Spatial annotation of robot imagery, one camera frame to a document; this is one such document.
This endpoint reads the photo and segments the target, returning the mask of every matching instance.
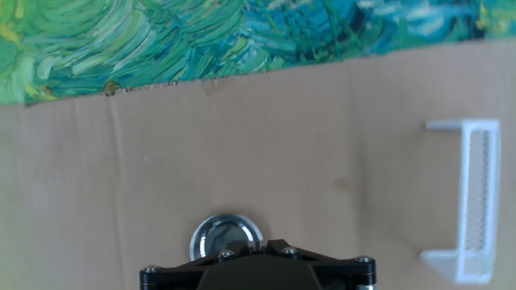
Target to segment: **brown cardboard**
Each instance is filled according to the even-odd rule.
[[[0,107],[5,289],[137,289],[188,260],[196,226],[248,216],[266,238],[378,261],[385,289],[453,289],[418,259],[453,247],[459,143],[431,119],[501,119],[496,274],[516,251],[515,42],[215,83]]]

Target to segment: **bolt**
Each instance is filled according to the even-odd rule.
[[[283,248],[283,250],[281,250],[281,253],[285,254],[285,255],[293,255],[293,254],[296,254],[298,252],[298,250],[296,250],[295,247],[291,247],[291,246],[288,246],[288,247],[285,247]]]
[[[355,258],[355,261],[359,262],[359,263],[368,263],[368,262],[371,262],[371,260],[372,260],[372,258],[367,255],[360,255]]]
[[[146,273],[156,273],[159,270],[161,270],[161,267],[156,265],[149,265],[142,269]]]
[[[221,259],[225,259],[225,258],[229,258],[229,257],[231,257],[231,256],[232,256],[232,255],[234,255],[234,254],[235,254],[235,252],[234,252],[234,251],[226,249],[226,250],[222,250],[222,251],[220,251],[220,252],[218,253],[218,257],[219,257],[219,258],[221,258]]]

